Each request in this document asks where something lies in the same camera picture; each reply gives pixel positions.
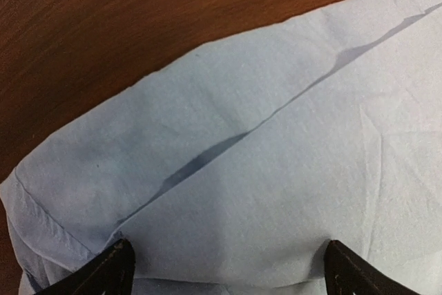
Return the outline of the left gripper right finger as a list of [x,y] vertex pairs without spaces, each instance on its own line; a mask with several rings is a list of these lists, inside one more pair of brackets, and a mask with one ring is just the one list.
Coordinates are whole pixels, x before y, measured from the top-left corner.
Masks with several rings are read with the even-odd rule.
[[329,241],[324,270],[328,295],[419,295],[382,274],[339,240]]

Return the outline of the light blue long sleeve shirt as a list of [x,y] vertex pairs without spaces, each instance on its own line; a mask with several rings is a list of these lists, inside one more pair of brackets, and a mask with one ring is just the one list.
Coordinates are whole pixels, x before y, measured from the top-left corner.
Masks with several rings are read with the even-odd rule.
[[196,48],[1,184],[34,294],[127,238],[134,294],[324,294],[338,239],[441,293],[441,0],[345,0]]

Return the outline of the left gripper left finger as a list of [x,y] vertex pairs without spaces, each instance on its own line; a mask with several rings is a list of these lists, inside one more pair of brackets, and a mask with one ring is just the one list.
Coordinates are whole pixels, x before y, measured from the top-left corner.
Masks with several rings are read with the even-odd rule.
[[127,239],[120,239],[65,279],[38,295],[127,295],[132,293],[135,252]]

